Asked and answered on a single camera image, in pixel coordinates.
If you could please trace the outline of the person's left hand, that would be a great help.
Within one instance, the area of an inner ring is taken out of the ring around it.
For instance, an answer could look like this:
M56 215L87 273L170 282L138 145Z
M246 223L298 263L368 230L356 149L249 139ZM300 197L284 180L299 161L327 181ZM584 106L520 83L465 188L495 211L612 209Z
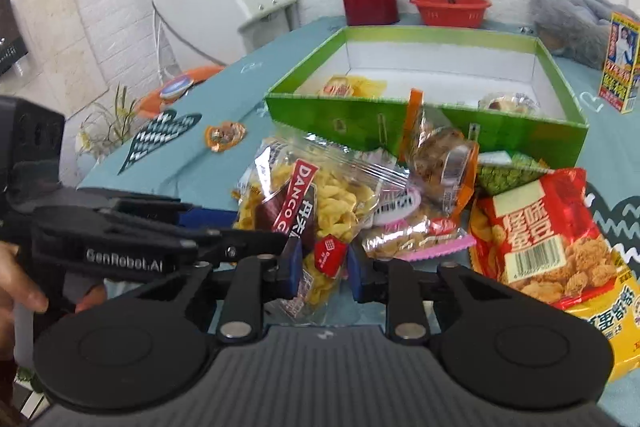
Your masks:
M20 247L1 243L1 360L9 360L15 346L14 308L21 305L43 314L49 300L16 261Z

